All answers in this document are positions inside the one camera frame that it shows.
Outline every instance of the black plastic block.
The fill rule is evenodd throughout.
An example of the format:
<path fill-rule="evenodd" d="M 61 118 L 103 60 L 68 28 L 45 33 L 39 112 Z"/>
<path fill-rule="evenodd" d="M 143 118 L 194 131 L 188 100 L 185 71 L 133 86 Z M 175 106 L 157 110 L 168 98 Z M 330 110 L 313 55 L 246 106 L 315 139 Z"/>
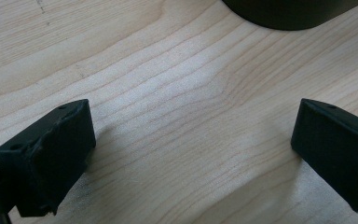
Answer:
<path fill-rule="evenodd" d="M 57 107 L 0 146 L 0 170 L 10 178 L 21 216 L 56 214 L 95 144 L 89 101 L 80 100 Z"/>
<path fill-rule="evenodd" d="M 292 148 L 358 212 L 358 117 L 303 99 Z"/>

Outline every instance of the light wood table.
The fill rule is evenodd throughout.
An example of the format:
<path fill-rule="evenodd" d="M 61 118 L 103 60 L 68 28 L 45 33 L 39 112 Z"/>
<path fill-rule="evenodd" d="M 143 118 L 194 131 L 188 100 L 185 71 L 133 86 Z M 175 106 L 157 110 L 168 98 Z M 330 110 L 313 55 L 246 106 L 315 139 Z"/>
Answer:
<path fill-rule="evenodd" d="M 0 0 L 0 145 L 83 98 L 90 168 L 14 223 L 358 223 L 290 147 L 301 98 L 358 116 L 358 7 L 288 33 L 215 0 Z"/>

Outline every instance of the tabletop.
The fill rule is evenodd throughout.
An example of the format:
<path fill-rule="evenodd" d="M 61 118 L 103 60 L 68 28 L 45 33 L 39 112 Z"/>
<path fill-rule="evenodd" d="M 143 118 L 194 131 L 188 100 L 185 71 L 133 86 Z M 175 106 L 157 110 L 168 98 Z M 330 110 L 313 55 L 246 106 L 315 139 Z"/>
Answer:
<path fill-rule="evenodd" d="M 301 98 L 358 116 L 358 7 L 274 31 L 221 1 L 0 0 L 0 145 L 89 99 L 58 214 L 13 223 L 358 223 L 291 149 Z"/>

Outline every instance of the black object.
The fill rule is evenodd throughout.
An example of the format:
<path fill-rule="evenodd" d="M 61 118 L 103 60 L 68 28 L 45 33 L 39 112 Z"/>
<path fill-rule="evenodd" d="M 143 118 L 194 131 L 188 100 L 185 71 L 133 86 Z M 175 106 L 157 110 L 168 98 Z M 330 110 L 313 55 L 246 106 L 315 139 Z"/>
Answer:
<path fill-rule="evenodd" d="M 22 217 L 56 214 L 86 170 L 95 144 L 88 100 L 57 107 L 5 142 L 0 146 L 1 217 L 14 205 Z"/>
<path fill-rule="evenodd" d="M 292 148 L 358 212 L 358 117 L 303 99 Z"/>
<path fill-rule="evenodd" d="M 223 0 L 231 10 L 271 29 L 309 29 L 358 6 L 358 0 Z"/>

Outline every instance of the screw hole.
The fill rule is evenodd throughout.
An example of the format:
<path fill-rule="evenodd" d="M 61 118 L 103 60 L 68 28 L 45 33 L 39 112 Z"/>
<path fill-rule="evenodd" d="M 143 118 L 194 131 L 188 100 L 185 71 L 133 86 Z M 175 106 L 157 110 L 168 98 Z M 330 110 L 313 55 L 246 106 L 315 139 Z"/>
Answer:
<path fill-rule="evenodd" d="M 15 144 L 15 145 L 10 147 L 11 150 L 16 150 L 16 149 L 19 149 L 19 148 L 22 148 L 22 144 Z"/>

